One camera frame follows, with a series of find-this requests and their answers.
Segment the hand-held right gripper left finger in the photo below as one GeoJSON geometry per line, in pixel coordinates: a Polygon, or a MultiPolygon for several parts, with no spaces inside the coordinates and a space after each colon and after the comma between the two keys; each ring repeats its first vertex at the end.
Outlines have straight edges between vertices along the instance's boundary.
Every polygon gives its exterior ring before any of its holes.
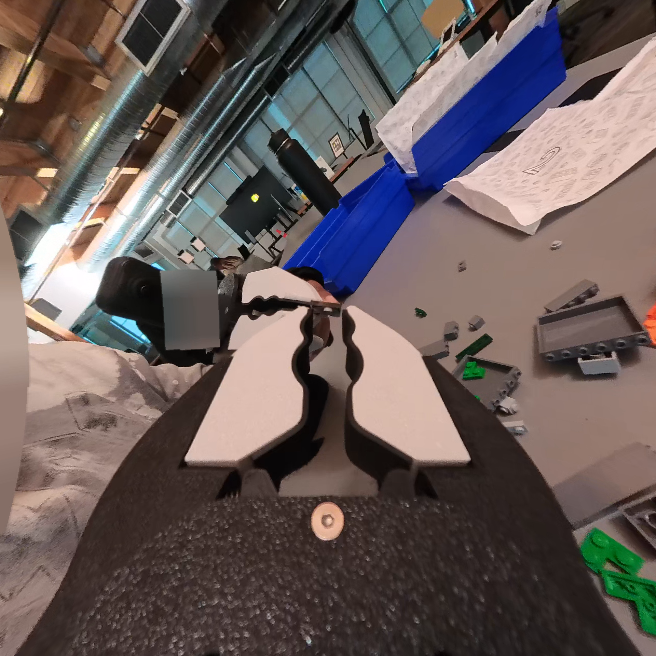
{"type": "Polygon", "coordinates": [[[291,438],[309,412],[310,309],[282,311],[232,355],[184,457],[237,468],[291,438]]]}

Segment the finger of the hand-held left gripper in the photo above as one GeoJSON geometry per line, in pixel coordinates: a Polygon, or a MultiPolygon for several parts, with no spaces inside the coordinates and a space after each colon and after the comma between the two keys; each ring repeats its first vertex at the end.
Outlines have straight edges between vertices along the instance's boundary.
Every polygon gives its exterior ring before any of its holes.
{"type": "Polygon", "coordinates": [[[255,318],[252,318],[250,315],[240,316],[230,335],[228,350],[240,349],[246,342],[263,329],[266,329],[271,323],[272,315],[260,314],[255,318]]]}
{"type": "Polygon", "coordinates": [[[314,286],[278,267],[246,274],[241,301],[246,308],[308,308],[325,303],[314,286]]]}

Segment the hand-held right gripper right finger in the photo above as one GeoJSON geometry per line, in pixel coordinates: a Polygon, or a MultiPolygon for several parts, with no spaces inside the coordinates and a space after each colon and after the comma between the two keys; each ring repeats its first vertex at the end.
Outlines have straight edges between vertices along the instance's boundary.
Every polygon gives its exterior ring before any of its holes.
{"type": "Polygon", "coordinates": [[[471,461],[420,351],[356,306],[344,310],[345,447],[368,474],[471,461]]]}

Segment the small grey studded lego piece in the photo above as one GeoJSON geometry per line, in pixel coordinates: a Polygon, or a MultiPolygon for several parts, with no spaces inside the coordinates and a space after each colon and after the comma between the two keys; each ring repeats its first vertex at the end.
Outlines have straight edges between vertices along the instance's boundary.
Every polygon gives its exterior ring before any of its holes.
{"type": "Polygon", "coordinates": [[[330,319],[336,316],[337,309],[327,306],[312,306],[312,342],[309,346],[309,360],[312,362],[318,354],[332,344],[330,319]]]}

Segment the dark green holed lego plate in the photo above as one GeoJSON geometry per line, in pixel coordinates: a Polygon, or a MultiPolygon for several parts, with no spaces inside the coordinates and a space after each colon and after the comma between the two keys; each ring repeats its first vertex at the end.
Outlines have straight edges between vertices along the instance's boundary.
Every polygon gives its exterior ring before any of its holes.
{"type": "Polygon", "coordinates": [[[474,356],[480,353],[480,351],[487,348],[492,342],[493,337],[488,333],[484,333],[455,356],[456,362],[459,363],[466,356],[474,356]]]}

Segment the small light grey lego piece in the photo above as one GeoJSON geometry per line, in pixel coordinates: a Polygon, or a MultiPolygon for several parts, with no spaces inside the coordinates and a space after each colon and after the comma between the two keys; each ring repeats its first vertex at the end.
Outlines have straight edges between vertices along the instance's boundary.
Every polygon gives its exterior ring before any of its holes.
{"type": "Polygon", "coordinates": [[[587,376],[616,375],[621,372],[621,364],[616,351],[578,357],[577,363],[580,371],[587,376]]]}

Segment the grey long lego brick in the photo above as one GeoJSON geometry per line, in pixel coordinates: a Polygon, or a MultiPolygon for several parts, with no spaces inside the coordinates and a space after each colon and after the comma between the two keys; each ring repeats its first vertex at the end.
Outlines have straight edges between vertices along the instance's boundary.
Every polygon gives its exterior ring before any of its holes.
{"type": "Polygon", "coordinates": [[[587,466],[553,487],[572,529],[655,490],[655,450],[633,443],[587,466]]]}

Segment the black monitor screen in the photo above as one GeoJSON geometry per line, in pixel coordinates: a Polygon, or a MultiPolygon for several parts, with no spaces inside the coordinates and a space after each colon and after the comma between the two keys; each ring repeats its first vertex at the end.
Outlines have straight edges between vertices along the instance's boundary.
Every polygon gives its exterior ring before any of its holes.
{"type": "Polygon", "coordinates": [[[252,243],[277,222],[283,208],[291,209],[291,200],[291,192],[263,166],[228,198],[220,219],[244,242],[252,243]]]}

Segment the black water bottle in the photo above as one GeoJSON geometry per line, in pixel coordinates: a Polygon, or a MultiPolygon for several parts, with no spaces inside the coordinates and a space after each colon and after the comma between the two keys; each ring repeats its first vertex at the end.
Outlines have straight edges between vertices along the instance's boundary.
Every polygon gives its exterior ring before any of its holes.
{"type": "Polygon", "coordinates": [[[322,216],[339,206],[342,196],[297,139],[279,129],[270,135],[268,148],[322,216]]]}

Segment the person's bleached grey clothing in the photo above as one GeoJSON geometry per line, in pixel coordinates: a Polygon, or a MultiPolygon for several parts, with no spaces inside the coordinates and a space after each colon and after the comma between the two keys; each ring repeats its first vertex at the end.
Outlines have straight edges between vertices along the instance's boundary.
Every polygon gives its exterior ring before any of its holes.
{"type": "Polygon", "coordinates": [[[28,355],[24,444],[1,535],[2,628],[49,603],[119,464],[211,368],[81,342],[30,344],[28,355]]]}

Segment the white printed paper bag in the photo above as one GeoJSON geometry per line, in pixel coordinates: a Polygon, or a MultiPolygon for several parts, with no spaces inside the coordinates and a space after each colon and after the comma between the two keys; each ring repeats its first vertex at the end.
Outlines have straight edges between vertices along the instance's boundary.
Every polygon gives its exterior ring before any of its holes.
{"type": "Polygon", "coordinates": [[[546,215],[598,193],[655,149],[655,59],[608,94],[546,111],[493,158],[445,190],[525,234],[546,215]]]}

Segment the small dark grey lego frame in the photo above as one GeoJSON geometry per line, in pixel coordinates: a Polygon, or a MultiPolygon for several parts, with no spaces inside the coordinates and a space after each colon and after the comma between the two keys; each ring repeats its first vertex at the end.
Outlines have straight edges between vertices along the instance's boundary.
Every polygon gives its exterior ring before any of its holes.
{"type": "Polygon", "coordinates": [[[472,395],[479,398],[484,406],[493,411],[518,387],[521,371],[515,365],[504,364],[481,356],[464,356],[452,371],[452,375],[472,395]],[[482,379],[463,379],[464,370],[470,361],[485,370],[482,379]]]}

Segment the dark grey lego window frame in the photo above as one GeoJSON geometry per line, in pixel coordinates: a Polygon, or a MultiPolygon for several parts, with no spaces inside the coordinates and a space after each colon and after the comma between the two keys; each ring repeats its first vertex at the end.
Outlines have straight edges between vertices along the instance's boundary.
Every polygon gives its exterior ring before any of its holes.
{"type": "Polygon", "coordinates": [[[652,344],[622,295],[592,300],[537,317],[537,352],[548,363],[652,344]]]}

